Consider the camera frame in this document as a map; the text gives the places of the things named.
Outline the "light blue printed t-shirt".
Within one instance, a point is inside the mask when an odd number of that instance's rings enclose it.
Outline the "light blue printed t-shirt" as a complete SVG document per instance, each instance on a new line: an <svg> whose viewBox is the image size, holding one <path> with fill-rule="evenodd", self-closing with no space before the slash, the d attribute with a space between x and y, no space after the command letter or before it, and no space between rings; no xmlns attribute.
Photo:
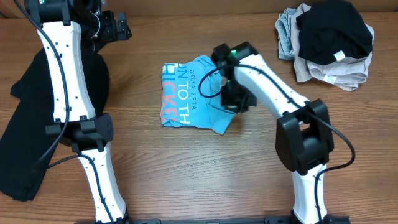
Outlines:
<svg viewBox="0 0 398 224"><path fill-rule="evenodd" d="M162 67L161 125L211 129L223 135L234 113L221 106L222 76L211 59L201 55L191 62L166 63Z"/></svg>

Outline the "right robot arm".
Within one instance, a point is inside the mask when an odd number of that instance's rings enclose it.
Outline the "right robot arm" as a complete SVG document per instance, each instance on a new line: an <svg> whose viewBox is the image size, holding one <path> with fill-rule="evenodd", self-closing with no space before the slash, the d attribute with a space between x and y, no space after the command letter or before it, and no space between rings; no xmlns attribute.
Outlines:
<svg viewBox="0 0 398 224"><path fill-rule="evenodd" d="M243 113L261 102L276 120L275 149L292 173L292 223L329 223L323 201L323 171L334 149L330 118L322 100L310 101L281 80L248 42L233 48L221 44L211 60L227 82L221 88L221 105Z"/></svg>

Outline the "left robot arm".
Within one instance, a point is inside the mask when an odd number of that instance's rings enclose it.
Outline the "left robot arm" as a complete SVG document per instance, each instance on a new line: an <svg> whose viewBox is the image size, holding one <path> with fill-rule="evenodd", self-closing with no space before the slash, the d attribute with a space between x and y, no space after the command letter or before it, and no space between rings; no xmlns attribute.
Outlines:
<svg viewBox="0 0 398 224"><path fill-rule="evenodd" d="M53 90L53 124L45 132L54 143L34 163L35 170L50 168L45 161L61 143L85 170L95 204L95 223L129 223L111 161L113 121L97 115L83 71L81 48L93 50L128 40L132 34L123 12L102 11L104 1L26 0L19 9L37 29L44 46Z"/></svg>

